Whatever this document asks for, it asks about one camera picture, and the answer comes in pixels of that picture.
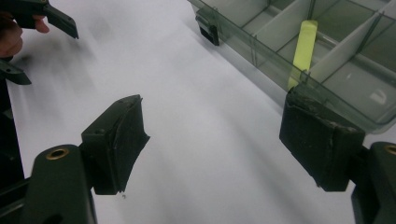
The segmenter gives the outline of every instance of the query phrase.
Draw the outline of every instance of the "plastic organizer box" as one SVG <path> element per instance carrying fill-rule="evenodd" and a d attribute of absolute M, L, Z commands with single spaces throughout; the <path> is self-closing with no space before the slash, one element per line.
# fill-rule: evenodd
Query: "plastic organizer box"
<path fill-rule="evenodd" d="M 285 91 L 381 133 L 396 121 L 396 0 L 189 0 L 201 33 L 222 41 Z M 310 67 L 293 65 L 303 21 L 318 29 Z"/>

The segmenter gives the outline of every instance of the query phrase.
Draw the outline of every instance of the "white surface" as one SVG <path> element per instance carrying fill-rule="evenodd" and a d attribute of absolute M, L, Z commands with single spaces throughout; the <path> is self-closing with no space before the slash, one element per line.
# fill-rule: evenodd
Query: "white surface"
<path fill-rule="evenodd" d="M 51 4 L 75 19 L 80 40 L 54 27 L 24 32 L 13 62 L 33 85 L 8 87 L 26 175 L 39 152 L 79 145 L 114 101 L 141 94 L 151 139 L 126 198 L 94 197 L 100 224 L 354 223 L 353 186 L 318 189 L 278 140 L 284 93 L 256 83 L 264 93 L 254 67 L 204 40 L 189 2 Z"/>

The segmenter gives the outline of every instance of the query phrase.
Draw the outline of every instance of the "yellow chalk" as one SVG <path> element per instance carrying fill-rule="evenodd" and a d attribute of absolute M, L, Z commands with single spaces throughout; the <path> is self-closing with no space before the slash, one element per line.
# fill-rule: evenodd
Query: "yellow chalk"
<path fill-rule="evenodd" d="M 298 36 L 297 48 L 294 53 L 293 65 L 301 71 L 308 71 L 311 66 L 312 54 L 314 53 L 315 38 L 317 37 L 318 22 L 303 21 Z M 289 78 L 288 89 L 298 85 L 300 71 L 293 69 Z"/>

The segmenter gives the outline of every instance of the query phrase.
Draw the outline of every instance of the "human finger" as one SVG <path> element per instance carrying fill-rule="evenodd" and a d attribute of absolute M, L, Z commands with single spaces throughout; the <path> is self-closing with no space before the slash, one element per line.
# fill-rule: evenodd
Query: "human finger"
<path fill-rule="evenodd" d="M 45 16 L 34 15 L 33 19 L 35 20 L 35 28 L 38 32 L 46 34 L 50 31 L 50 28 L 44 23 L 43 19 Z"/>

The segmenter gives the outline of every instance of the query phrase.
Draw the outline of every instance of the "brass grommet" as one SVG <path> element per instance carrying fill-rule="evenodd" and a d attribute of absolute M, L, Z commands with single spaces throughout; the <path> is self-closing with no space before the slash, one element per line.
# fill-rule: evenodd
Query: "brass grommet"
<path fill-rule="evenodd" d="M 56 148 L 53 149 L 49 154 L 47 154 L 46 158 L 49 161 L 59 160 L 69 154 L 69 150 L 66 148 Z"/>
<path fill-rule="evenodd" d="M 393 155 L 396 156 L 396 146 L 394 146 L 394 145 L 385 146 L 385 150 L 386 150 L 388 153 L 393 154 Z"/>

